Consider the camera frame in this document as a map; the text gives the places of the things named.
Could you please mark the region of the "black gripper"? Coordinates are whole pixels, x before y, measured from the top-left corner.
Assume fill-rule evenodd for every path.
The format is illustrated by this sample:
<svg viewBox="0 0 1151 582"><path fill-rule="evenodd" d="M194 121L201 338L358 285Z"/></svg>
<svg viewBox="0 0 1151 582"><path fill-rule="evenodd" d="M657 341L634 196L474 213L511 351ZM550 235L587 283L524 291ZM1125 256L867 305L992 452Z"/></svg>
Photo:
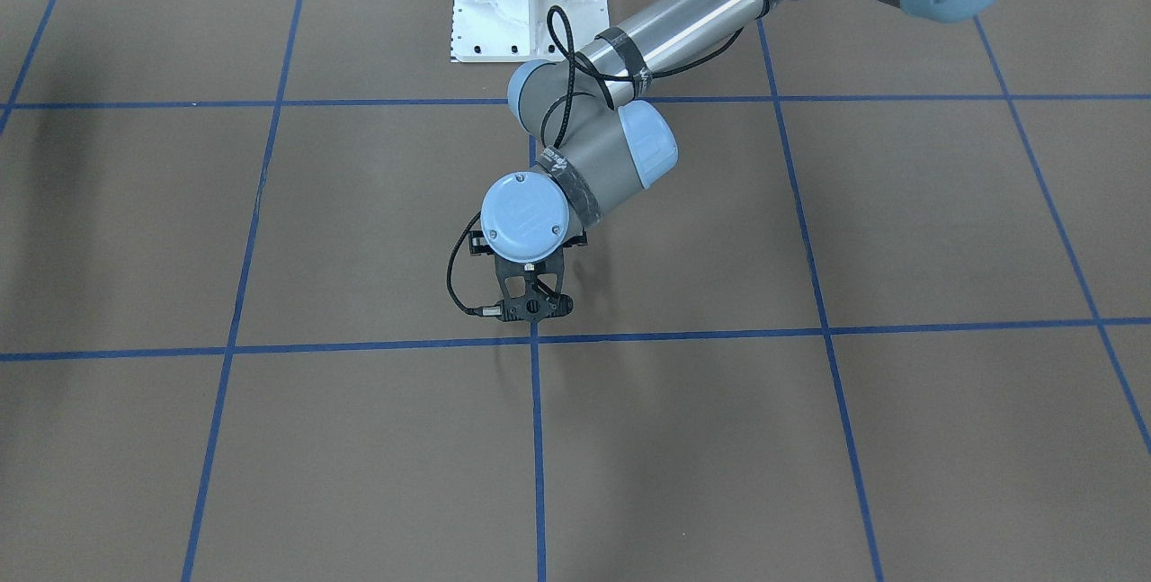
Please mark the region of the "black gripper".
<svg viewBox="0 0 1151 582"><path fill-rule="evenodd" d="M468 232L468 253L494 258L501 291L501 299L495 306L500 306L501 321L539 323L546 317L546 308L548 317L564 317L571 313L573 299L563 292L564 250L586 245L586 233L578 233L541 261L521 265L495 254L489 243L485 242L485 233Z"/></svg>

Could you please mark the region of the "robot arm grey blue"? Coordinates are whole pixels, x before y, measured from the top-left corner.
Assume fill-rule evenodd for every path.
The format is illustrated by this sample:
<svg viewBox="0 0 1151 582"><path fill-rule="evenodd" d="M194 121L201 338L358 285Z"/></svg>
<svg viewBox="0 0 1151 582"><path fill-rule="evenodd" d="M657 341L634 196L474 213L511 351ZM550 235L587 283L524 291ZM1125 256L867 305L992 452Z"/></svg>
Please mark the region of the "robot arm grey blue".
<svg viewBox="0 0 1151 582"><path fill-rule="evenodd" d="M798 0L658 0L601 29L588 43L562 5L544 26L556 58L532 58L506 83L506 107L536 140L526 171L486 190L457 246L491 255L501 298L462 306L465 315L501 321L564 317L564 251L677 164L669 123L645 94L656 83L719 58L777 5ZM994 0L875 0L935 22L971 20Z"/></svg>

